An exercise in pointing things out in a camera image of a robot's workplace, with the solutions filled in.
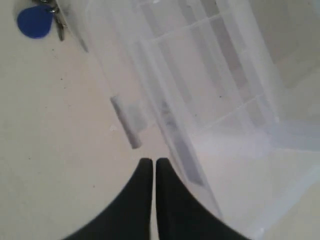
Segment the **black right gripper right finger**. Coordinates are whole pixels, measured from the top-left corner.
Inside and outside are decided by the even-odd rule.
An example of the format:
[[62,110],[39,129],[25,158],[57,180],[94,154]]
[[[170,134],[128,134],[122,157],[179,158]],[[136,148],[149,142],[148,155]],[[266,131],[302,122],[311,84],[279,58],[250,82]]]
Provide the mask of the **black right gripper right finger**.
[[189,192],[167,158],[155,166],[155,208],[160,240],[246,240]]

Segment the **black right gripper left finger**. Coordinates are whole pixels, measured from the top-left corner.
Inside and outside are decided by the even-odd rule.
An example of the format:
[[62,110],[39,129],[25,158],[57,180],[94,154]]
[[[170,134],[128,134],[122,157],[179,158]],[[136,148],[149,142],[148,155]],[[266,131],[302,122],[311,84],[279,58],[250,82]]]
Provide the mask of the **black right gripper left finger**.
[[149,240],[153,196],[153,161],[139,160],[117,197],[67,240]]

